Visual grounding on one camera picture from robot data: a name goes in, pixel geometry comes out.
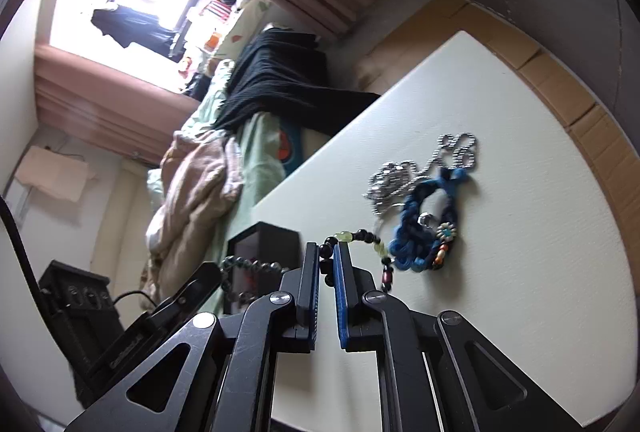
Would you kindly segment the beige pink comforter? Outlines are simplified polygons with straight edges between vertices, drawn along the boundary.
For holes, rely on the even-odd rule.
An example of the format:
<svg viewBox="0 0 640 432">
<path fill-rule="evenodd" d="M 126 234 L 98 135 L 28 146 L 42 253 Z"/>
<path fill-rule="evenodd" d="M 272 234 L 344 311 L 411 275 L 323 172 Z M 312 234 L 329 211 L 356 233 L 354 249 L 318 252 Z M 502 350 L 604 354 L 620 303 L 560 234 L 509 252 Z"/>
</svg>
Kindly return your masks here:
<svg viewBox="0 0 640 432">
<path fill-rule="evenodd" d="M 174 134 L 160 163 L 163 202 L 145 233 L 149 259 L 140 286 L 160 303 L 173 296 L 205 260 L 216 226 L 242 193 L 238 142 L 224 130 Z"/>
</svg>

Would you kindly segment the cardboard floor sheets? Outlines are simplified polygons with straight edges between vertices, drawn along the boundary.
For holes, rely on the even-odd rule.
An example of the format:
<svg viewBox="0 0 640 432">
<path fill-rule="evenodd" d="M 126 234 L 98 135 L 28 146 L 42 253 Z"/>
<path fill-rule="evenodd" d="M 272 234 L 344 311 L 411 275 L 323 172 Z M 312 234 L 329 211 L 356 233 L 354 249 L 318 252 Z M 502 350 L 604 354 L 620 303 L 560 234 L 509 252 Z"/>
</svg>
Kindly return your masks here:
<svg viewBox="0 0 640 432">
<path fill-rule="evenodd" d="M 519 74 L 574 140 L 624 240 L 639 240 L 639 156 L 614 119 L 532 38 L 465 0 L 431 0 L 356 65 L 358 86 L 384 91 L 460 30 Z"/>
</svg>

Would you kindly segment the floral patterned cushion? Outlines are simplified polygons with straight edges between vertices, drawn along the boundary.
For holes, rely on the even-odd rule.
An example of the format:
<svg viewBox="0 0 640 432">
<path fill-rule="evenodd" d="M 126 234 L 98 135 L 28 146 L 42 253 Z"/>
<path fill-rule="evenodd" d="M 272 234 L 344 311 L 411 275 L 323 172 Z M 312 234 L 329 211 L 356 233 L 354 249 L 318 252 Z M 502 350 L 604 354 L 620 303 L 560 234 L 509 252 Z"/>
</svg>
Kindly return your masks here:
<svg viewBox="0 0 640 432">
<path fill-rule="evenodd" d="M 212 33 L 202 50 L 217 60 L 239 59 L 270 10 L 270 0 L 235 0 L 228 18 Z"/>
</svg>

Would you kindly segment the black knitted blanket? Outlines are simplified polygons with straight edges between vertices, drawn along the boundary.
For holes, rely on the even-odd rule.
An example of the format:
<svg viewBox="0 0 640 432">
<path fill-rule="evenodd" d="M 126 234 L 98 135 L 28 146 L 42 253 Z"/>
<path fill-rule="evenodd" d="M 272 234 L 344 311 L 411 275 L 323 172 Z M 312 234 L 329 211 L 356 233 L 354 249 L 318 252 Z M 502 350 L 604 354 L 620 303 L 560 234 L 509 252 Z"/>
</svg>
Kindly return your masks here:
<svg viewBox="0 0 640 432">
<path fill-rule="evenodd" d="M 316 37 L 280 28 L 265 30 L 244 48 L 226 92 L 216 129 L 235 131 L 254 115 L 270 113 L 329 137 L 380 98 L 331 87 Z"/>
</svg>

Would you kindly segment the pink cloth on conditioner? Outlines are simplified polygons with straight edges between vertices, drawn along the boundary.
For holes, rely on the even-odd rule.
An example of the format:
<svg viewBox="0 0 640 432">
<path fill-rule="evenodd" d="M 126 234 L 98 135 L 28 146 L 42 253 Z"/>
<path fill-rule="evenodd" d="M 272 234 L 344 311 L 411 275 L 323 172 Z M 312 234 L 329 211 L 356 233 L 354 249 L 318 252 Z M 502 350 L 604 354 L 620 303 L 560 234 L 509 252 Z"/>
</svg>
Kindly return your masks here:
<svg viewBox="0 0 640 432">
<path fill-rule="evenodd" d="M 18 165 L 14 178 L 52 198 L 78 203 L 96 173 L 85 161 L 32 146 Z"/>
</svg>

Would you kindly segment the black hanging garment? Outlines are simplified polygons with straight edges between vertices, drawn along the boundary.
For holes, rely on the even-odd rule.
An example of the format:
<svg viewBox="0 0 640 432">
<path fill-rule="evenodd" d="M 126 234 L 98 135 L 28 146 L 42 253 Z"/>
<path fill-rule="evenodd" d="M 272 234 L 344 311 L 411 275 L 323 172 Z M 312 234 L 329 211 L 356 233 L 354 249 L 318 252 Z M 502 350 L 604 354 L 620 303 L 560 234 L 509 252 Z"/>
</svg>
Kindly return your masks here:
<svg viewBox="0 0 640 432">
<path fill-rule="evenodd" d="M 171 57 L 176 33 L 160 26 L 158 17 L 118 4 L 114 9 L 96 9 L 91 23 L 103 36 L 112 37 L 122 48 L 139 44 L 164 58 Z"/>
</svg>

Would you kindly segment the black jewelry box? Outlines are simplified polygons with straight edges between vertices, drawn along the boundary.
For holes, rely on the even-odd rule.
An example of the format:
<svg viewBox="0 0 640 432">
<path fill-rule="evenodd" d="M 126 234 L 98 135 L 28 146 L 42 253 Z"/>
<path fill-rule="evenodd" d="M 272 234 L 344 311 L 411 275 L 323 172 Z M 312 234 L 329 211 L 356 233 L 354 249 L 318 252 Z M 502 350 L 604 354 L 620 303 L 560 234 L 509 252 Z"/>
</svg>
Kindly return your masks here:
<svg viewBox="0 0 640 432">
<path fill-rule="evenodd" d="M 228 242 L 221 263 L 224 314 L 242 312 L 280 287 L 282 276 L 302 261 L 299 233 L 258 222 Z"/>
</svg>

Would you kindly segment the green bed sheet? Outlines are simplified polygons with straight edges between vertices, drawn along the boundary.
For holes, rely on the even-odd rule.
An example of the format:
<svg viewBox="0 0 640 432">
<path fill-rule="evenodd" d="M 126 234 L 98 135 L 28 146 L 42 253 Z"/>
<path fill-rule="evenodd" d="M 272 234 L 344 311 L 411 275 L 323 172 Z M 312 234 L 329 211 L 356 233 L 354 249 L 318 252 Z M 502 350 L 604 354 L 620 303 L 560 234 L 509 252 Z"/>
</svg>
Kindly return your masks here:
<svg viewBox="0 0 640 432">
<path fill-rule="evenodd" d="M 234 63 L 231 60 L 225 60 L 218 65 L 218 70 L 213 74 L 204 99 L 176 132 L 182 131 L 191 137 L 197 137 L 209 130 L 224 130 L 216 129 L 214 122 L 222 103 L 226 100 L 226 83 L 233 67 Z M 204 261 L 216 263 L 221 263 L 227 254 L 230 239 L 252 225 L 254 206 L 286 178 L 284 166 L 279 159 L 280 118 L 278 116 L 258 113 L 244 122 L 240 129 L 224 131 L 232 134 L 239 144 L 243 160 L 244 184 L 239 200 L 219 220 L 212 243 L 205 253 Z M 160 166 L 148 173 L 146 189 L 151 196 L 154 215 L 163 202 Z"/>
</svg>

